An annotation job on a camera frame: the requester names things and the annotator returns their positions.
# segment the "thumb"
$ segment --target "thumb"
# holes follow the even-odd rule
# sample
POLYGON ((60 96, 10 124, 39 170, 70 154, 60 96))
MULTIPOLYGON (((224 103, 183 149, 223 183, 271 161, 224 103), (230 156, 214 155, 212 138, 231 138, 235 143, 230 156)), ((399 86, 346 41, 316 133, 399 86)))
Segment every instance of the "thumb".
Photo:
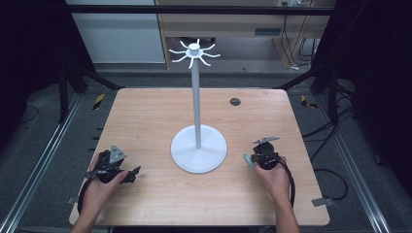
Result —
POLYGON ((126 178, 128 172, 127 171, 122 171, 119 174, 117 174, 111 181, 111 185, 117 185, 120 184, 124 178, 126 178))

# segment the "white stand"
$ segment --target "white stand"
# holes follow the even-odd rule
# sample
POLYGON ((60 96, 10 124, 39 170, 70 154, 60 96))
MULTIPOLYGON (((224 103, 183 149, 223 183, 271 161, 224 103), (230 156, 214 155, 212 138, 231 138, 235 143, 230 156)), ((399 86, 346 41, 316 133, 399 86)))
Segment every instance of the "white stand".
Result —
POLYGON ((226 157, 227 146, 221 132, 211 126, 200 124, 199 65, 196 58, 210 66, 203 60, 202 55, 211 57, 219 55, 203 52, 215 45, 202 50, 199 46, 199 40, 197 40, 197 44, 190 44, 188 47, 182 42, 181 44, 187 49, 186 51, 171 50, 171 52, 186 54, 173 62, 182 61, 186 57, 191 58, 189 68, 191 68, 194 125, 188 126, 176 134, 172 141, 171 153, 173 160, 183 170, 194 174, 204 174, 213 171, 222 164, 226 157))

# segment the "wooden tabletop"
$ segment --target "wooden tabletop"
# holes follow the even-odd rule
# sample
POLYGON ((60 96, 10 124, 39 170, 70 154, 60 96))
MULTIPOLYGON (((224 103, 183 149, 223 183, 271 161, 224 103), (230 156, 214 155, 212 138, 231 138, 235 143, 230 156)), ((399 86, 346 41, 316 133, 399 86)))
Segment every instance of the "wooden tabletop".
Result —
MULTIPOLYGON (((100 225, 275 225, 273 204, 243 154, 252 141, 272 142, 292 171, 296 185, 294 212, 300 225, 325 225, 325 206, 303 144, 291 103, 284 90, 200 89, 201 123, 218 129, 227 154, 216 170, 194 175, 173 161, 170 145, 183 128, 193 125, 191 89, 125 88, 119 91, 96 152, 115 144, 128 153, 120 166, 142 166, 135 183, 124 183, 102 211, 100 225), (241 101, 232 106, 231 98, 241 101)), ((76 205, 70 215, 78 218, 76 205)))

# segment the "round white base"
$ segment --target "round white base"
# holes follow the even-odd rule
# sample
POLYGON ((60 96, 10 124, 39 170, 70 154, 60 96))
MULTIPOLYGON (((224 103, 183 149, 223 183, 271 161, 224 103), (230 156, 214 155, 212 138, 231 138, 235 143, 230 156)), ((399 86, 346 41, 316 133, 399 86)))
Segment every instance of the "round white base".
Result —
POLYGON ((221 165, 226 157, 226 140, 215 128, 200 126, 201 148, 196 148, 194 125, 182 129, 172 141, 173 160, 183 170, 194 173, 208 173, 221 165))

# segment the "human hand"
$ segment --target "human hand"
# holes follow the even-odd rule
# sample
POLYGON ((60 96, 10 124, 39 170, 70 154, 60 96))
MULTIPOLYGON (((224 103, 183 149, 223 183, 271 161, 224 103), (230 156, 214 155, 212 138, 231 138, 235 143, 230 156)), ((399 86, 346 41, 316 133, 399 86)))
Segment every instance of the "human hand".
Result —
MULTIPOLYGON (((88 170, 95 167, 99 155, 96 154, 91 161, 88 170)), ((109 183, 102 183, 99 179, 93 179, 85 192, 82 213, 73 226, 71 233, 91 232, 97 217, 109 201, 112 193, 127 176, 127 171, 117 174, 109 183)))
MULTIPOLYGON (((286 163, 286 158, 284 156, 281 158, 286 163)), ((281 164, 277 164, 271 170, 264 170, 255 163, 255 170, 275 205, 290 203, 290 181, 288 173, 281 164)))
MULTIPOLYGON (((98 161, 98 154, 93 157, 88 170, 91 171, 98 161)), ((127 171, 117 174, 109 183, 102 183, 99 179, 93 179, 88 186, 83 200, 82 214, 98 216, 109 201, 112 193, 127 176, 127 171)))

